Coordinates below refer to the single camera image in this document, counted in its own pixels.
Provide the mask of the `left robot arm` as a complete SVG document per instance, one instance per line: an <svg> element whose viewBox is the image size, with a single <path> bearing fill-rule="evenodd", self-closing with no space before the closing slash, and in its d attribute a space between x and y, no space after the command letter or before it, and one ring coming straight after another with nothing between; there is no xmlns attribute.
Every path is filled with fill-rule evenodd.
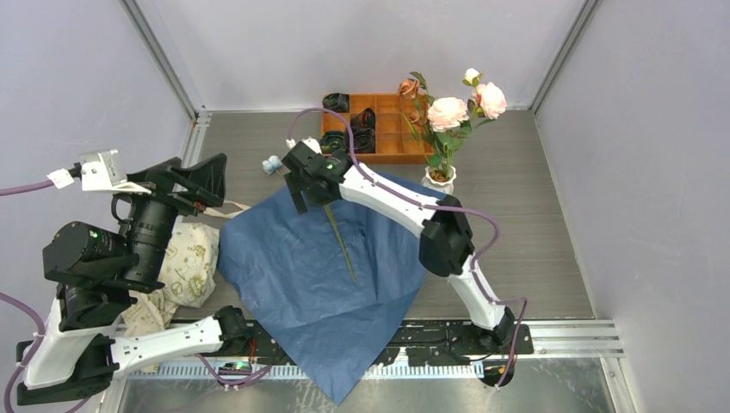
<svg viewBox="0 0 730 413"><path fill-rule="evenodd" d="M105 150L82 154L52 177L57 186L80 182L85 192L109 192L130 211L116 232L72 221L43 249L44 275L56 283L56 293L48 318L37 321L35 338L16 347L7 407L85 400L162 361L248 349L243 312L230 305L171 330L132 337L116 332L137 293L163 287L159 274L177 219L222 206L225 172L220 153L193 166L173 157L130 174L118 151Z"/></svg>

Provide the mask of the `orange rose flower stem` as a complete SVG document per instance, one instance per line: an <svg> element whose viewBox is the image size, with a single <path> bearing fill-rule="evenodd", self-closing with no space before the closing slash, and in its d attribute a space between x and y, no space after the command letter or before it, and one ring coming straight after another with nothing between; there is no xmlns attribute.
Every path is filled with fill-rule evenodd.
<svg viewBox="0 0 730 413"><path fill-rule="evenodd" d="M426 162L430 168L429 176L435 180L442 165L442 156L427 117L430 96L424 77L419 72L410 72L410 77L400 83L397 94L404 104L402 113L411 137L424 151L430 149Z"/></svg>

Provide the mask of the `light blue flower stem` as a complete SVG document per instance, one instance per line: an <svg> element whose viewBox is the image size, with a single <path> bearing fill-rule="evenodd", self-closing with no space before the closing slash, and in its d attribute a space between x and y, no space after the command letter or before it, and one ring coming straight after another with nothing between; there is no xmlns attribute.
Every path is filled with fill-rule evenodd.
<svg viewBox="0 0 730 413"><path fill-rule="evenodd" d="M278 156L276 156L276 155L272 155L272 156L270 156L267 159L265 159L265 160L262 161L262 169L263 169L263 172L266 175L268 175L268 176L270 176L273 173L277 173L278 175L281 175L282 176L282 173L281 173L282 167L283 167L283 163L281 162L281 159ZM340 249L341 249L341 251L343 253L343 258L344 258L344 261L345 261L345 263L347 265L347 268L348 268L348 270L350 272L350 277L351 277L351 279L352 279L353 282L356 282L357 281L357 278L356 278L355 271L353 269L353 266L352 266L352 263L351 263L351 260L350 260L349 253L348 253L348 251L346 249L346 246L345 246L345 243L344 243L343 238L341 236L341 233L338 230L337 222L335 220L333 211L331 210L331 207L329 205L325 205L325 213L326 213L327 218L330 221L330 225L331 225L331 227L332 227L332 229L333 229L333 231L335 233L336 239L337 239L337 241L339 243L339 246L340 246Z"/></svg>

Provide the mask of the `blue paper flower bouquet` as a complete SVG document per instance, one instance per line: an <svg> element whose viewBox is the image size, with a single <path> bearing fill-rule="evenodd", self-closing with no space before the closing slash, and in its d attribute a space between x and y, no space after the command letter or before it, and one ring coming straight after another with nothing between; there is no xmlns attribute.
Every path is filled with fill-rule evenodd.
<svg viewBox="0 0 730 413"><path fill-rule="evenodd" d="M244 307L336 404L393 338L426 269L419 241L365 206L331 205L353 282L325 209L298 214L286 188L225 223L218 270Z"/></svg>

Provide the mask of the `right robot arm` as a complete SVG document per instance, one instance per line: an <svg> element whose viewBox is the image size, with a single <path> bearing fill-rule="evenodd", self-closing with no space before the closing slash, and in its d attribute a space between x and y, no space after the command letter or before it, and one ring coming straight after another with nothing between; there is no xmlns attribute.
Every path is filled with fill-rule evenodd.
<svg viewBox="0 0 730 413"><path fill-rule="evenodd" d="M422 266L447 279L461 298L472 324L479 328L479 345L496 354L513 341L517 318L483 275L467 220L469 211L457 198L417 193L353 161L343 151L327 157L314 139L289 139L286 145L284 178L297 213L346 200L402 225L419 241Z"/></svg>

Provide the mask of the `beige ribbon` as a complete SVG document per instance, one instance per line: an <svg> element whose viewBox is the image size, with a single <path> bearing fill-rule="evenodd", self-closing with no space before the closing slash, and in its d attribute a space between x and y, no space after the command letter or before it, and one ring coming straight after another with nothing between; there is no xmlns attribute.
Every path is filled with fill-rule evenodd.
<svg viewBox="0 0 730 413"><path fill-rule="evenodd" d="M217 219L233 219L248 211L251 207L232 200L224 200L221 206L207 207L203 212L205 215Z"/></svg>

